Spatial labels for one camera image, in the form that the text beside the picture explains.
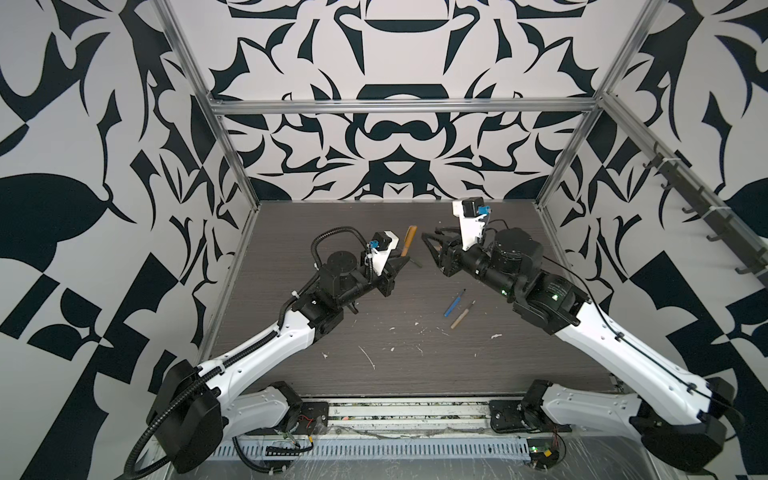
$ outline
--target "dark wooden tabletop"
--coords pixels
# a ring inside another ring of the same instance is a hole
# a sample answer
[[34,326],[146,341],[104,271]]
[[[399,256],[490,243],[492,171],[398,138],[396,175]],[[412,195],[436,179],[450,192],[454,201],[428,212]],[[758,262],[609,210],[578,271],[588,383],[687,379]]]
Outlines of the dark wooden tabletop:
[[[544,245],[545,255],[554,257],[531,203],[491,206],[491,219],[503,218],[510,227],[526,230]],[[388,298],[376,290],[363,296],[358,315],[347,310],[328,336],[280,363],[248,392],[277,380],[288,382],[301,396],[519,393],[534,379],[576,389],[611,388],[602,366],[526,323],[502,296],[467,273],[450,278],[442,275],[420,234],[435,227],[458,226],[447,202],[264,203],[219,329],[214,356],[275,322],[290,292],[313,274],[313,238],[342,225],[357,228],[366,238],[376,231],[391,230],[401,241],[408,226],[417,225],[419,231],[409,253],[424,267],[406,266]],[[343,233],[324,240],[319,253],[327,258],[336,250],[357,255],[360,245]],[[559,273],[552,265],[543,267]],[[445,318],[445,310],[464,288],[460,306]],[[453,320],[473,300],[476,304],[469,314],[451,330]]]

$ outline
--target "perforated metal strip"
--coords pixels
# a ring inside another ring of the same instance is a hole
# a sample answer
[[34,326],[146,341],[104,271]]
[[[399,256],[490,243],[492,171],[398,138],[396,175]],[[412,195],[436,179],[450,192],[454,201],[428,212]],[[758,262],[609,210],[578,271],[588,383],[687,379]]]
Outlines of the perforated metal strip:
[[[268,446],[286,447],[284,440],[240,441],[248,458],[294,459],[290,455],[264,455]],[[315,448],[300,456],[304,460],[415,460],[440,458],[505,458],[528,462],[528,442],[519,438],[499,439],[316,439]],[[233,460],[237,454],[231,441],[223,442],[209,460]]]

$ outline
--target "robotic arm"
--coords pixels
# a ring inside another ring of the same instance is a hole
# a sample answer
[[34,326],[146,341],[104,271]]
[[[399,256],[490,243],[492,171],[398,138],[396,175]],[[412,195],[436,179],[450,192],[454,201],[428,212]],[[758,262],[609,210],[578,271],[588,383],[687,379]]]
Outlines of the robotic arm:
[[[358,257],[338,251],[323,263],[317,247],[338,233],[354,234],[363,251]],[[378,289],[389,296],[395,277],[409,261],[392,255],[397,244],[398,237],[390,231],[378,232],[370,241],[351,227],[319,235],[310,247],[317,271],[301,290],[291,293],[274,324],[197,367],[185,360],[168,370],[147,416],[149,426],[128,456],[122,478],[142,478],[168,462],[179,473],[189,472],[222,439],[261,428],[289,432],[302,401],[286,383],[259,392],[263,402],[239,400],[238,395],[278,363],[330,333],[344,318],[345,308],[357,314],[355,300],[362,295]],[[152,435],[166,457],[136,472],[136,461]]]
[[521,403],[523,423],[551,429],[577,424],[638,440],[660,460],[698,472],[723,449],[719,420],[733,387],[675,365],[591,302],[562,276],[541,269],[543,248],[518,228],[500,230],[484,249],[490,207],[479,197],[453,202],[460,229],[423,233],[446,276],[462,270],[499,292],[527,322],[576,346],[636,393],[608,395],[536,380]]

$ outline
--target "blue pen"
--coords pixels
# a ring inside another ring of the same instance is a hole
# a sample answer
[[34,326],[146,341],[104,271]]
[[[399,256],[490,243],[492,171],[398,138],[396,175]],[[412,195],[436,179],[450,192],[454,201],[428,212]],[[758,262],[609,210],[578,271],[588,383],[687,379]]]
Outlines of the blue pen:
[[466,292],[466,291],[467,291],[467,289],[464,289],[464,290],[462,290],[461,292],[458,293],[458,295],[456,296],[456,300],[453,300],[453,303],[451,303],[451,306],[448,307],[448,309],[445,311],[445,316],[448,316],[448,315],[451,314],[453,309],[456,308],[456,306],[458,305],[459,300],[462,299],[462,294],[464,292]]

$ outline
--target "black and white wallpaper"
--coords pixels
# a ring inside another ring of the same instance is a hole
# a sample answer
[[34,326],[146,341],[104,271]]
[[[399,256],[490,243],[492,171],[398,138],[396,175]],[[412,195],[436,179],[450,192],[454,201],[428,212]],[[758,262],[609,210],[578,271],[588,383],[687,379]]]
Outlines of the black and white wallpaper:
[[[642,2],[173,0],[220,100],[592,96]],[[578,113],[230,117],[264,200],[535,198]]]
[[536,198],[579,112],[231,115],[262,200]]
[[[768,5],[671,0],[620,98],[762,237]],[[699,375],[737,387],[746,417],[709,470],[768,475],[768,291],[605,113],[548,204],[568,261],[619,323]]]
[[0,6],[2,477],[114,478],[250,212],[149,1]]

